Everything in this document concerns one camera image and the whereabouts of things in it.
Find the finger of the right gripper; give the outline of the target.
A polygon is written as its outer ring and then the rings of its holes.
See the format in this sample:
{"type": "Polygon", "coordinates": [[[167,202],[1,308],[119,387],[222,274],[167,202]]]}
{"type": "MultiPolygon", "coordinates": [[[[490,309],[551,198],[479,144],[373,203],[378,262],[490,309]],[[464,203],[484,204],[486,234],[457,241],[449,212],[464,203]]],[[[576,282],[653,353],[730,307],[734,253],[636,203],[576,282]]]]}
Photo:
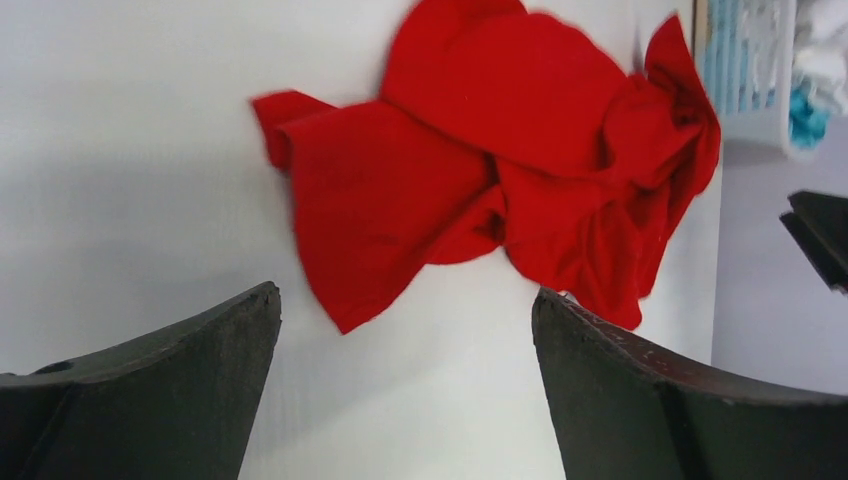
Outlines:
{"type": "Polygon", "coordinates": [[[780,221],[831,291],[847,294],[847,198],[810,190],[788,196],[780,221]]]}

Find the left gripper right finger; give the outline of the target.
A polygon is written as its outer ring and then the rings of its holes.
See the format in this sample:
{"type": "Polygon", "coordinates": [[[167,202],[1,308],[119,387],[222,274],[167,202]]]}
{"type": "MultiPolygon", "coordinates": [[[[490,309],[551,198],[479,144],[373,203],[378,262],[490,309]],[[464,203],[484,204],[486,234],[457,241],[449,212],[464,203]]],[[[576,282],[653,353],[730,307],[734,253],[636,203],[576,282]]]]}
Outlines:
{"type": "Polygon", "coordinates": [[[677,354],[541,289],[532,334],[570,479],[843,479],[847,400],[677,354]]]}

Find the red t shirt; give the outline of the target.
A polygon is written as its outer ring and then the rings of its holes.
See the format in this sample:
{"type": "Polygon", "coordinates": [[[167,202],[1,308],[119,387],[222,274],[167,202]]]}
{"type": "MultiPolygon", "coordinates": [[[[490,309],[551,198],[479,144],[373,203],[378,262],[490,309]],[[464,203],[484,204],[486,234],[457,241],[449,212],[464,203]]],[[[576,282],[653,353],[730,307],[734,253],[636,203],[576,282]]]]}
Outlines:
{"type": "Polygon", "coordinates": [[[251,105],[290,181],[306,280],[342,333],[423,267],[496,249],[523,277],[634,329],[721,150],[677,16],[630,73],[518,1],[422,1],[372,100],[336,107],[287,90],[251,105]]]}

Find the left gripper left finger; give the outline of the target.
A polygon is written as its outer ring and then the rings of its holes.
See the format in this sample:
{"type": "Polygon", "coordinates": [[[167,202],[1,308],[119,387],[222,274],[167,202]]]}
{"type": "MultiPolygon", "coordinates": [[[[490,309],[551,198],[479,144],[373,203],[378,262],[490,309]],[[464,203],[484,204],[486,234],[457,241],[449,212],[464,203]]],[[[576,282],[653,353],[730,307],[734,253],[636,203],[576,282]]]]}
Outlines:
{"type": "Polygon", "coordinates": [[[235,479],[280,327],[261,283],[110,348],[1,377],[5,479],[235,479]]]}

